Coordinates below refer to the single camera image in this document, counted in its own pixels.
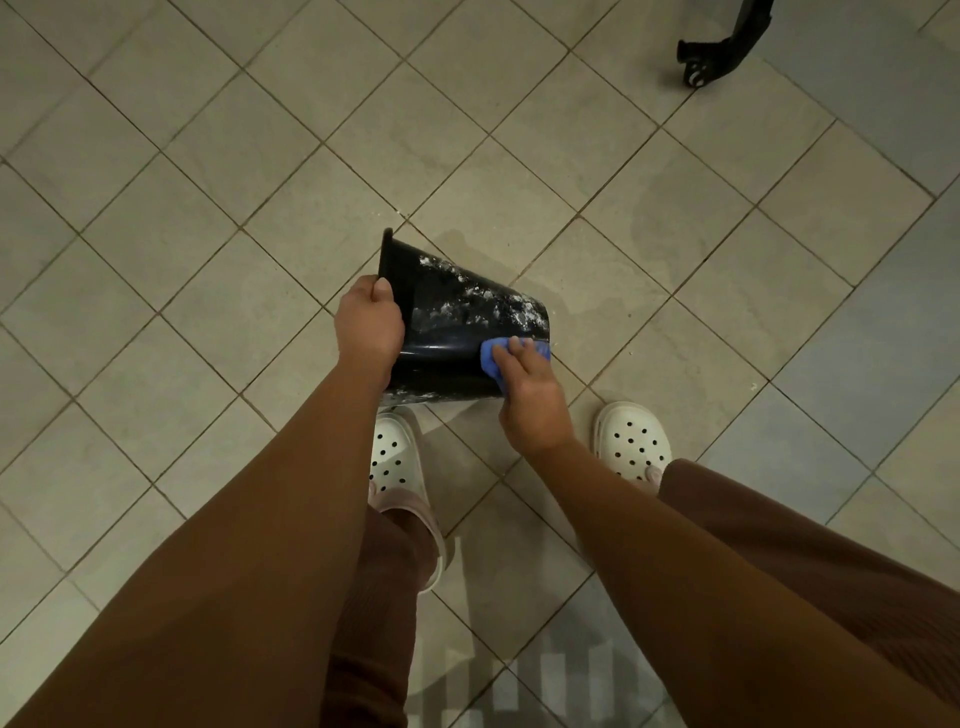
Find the floor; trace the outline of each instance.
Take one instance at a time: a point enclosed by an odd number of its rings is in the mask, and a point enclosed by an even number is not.
[[[547,303],[582,437],[960,587],[960,0],[0,1],[0,722],[333,364],[381,231]],[[816,54],[809,52],[817,48]],[[458,556],[412,726],[680,726],[495,401],[410,411]]]

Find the finger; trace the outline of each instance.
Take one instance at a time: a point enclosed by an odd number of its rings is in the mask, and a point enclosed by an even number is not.
[[[376,276],[361,276],[350,287],[345,296],[366,296],[370,298],[373,294],[373,285],[376,283]]]
[[[540,352],[537,351],[533,339],[524,339],[522,342],[517,339],[516,347],[513,346],[513,343],[514,342],[511,341],[511,352],[519,360],[520,364],[523,365],[524,370],[532,375],[553,373],[553,370],[550,368],[550,362],[540,356]]]
[[[377,279],[373,284],[372,298],[375,302],[392,301],[394,299],[394,288],[387,279]]]
[[[493,347],[492,354],[493,361],[496,362],[496,366],[500,369],[500,374],[503,375],[503,380],[507,382],[507,390],[513,390],[513,388],[527,376],[523,365],[516,360],[515,356],[499,344]]]

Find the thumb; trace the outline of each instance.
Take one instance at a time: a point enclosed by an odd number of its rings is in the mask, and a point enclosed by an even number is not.
[[[394,289],[387,279],[377,279],[373,284],[371,299],[375,302],[392,301],[394,299]]]

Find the brown pants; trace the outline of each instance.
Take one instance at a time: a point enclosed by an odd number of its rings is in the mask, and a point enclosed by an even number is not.
[[[685,460],[667,467],[660,499],[960,708],[960,594]],[[418,588],[408,541],[368,509],[322,725],[406,725]]]

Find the right hand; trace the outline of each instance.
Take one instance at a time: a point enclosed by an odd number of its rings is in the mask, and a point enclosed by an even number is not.
[[[564,389],[550,362],[530,339],[520,342],[514,336],[507,347],[493,347],[493,361],[507,382],[507,399],[500,410],[507,440],[528,459],[574,441]]]

